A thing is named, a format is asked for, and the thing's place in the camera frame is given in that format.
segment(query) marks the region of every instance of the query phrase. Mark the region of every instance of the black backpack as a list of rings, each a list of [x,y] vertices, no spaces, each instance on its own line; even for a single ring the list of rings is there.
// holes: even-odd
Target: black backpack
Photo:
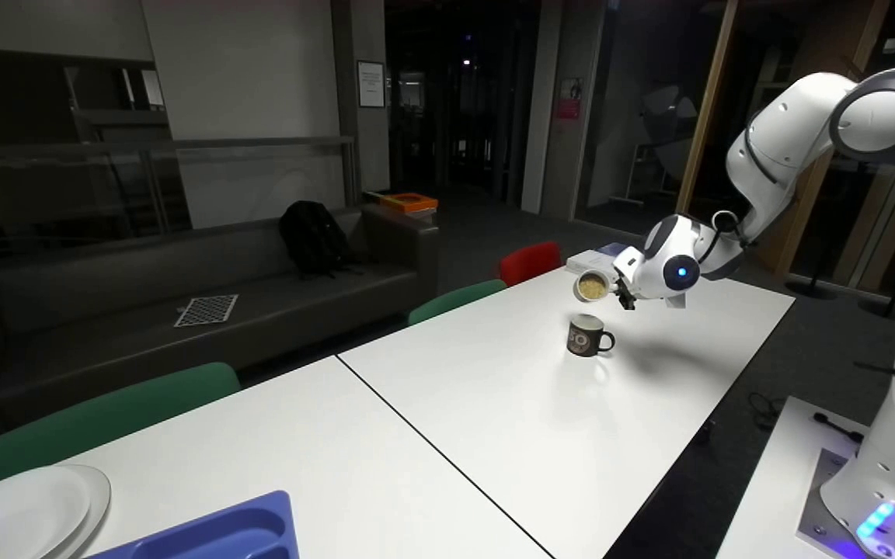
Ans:
[[[321,203],[288,205],[281,235],[303,272],[336,272],[351,261],[349,235]]]

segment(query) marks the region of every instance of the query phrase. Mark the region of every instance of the gray sofa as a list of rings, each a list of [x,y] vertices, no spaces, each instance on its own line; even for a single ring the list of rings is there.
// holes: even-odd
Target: gray sofa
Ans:
[[[0,416],[26,422],[201,359],[241,371],[435,296],[435,227],[384,207],[336,217],[359,255],[336,278],[294,272],[278,220],[2,261]],[[231,322],[173,329],[192,296],[231,293]]]

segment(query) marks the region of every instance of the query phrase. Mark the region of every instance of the table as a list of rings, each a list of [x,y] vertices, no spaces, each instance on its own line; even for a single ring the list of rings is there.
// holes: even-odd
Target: table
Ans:
[[[312,559],[544,557],[332,356],[74,463],[113,483],[90,553],[282,487]]]
[[[769,446],[759,459],[739,508],[727,527],[718,559],[830,559],[818,543],[799,535],[799,517],[811,493],[811,478],[819,450],[852,457],[856,443],[845,434],[813,422],[819,408],[789,397]],[[834,422],[866,431],[863,426],[827,413]]]
[[[718,279],[688,307],[582,303],[552,271],[338,355],[552,557],[603,557],[791,298]],[[566,351],[568,314],[620,334]]]

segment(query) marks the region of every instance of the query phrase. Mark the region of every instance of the blue light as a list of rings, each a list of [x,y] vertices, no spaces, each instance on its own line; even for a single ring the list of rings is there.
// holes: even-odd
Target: blue light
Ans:
[[[884,502],[881,508],[873,508],[871,513],[871,518],[863,518],[861,525],[858,525],[858,538],[861,540],[866,540],[866,538],[873,538],[873,530],[881,530],[881,525],[885,525],[885,518],[895,513],[895,506],[893,502]]]

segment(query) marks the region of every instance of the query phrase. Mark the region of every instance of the red chair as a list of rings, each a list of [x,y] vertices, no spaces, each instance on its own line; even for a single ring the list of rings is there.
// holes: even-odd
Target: red chair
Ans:
[[[550,272],[563,264],[563,248],[555,243],[534,243],[505,255],[499,279],[506,285],[525,283],[533,278]]]

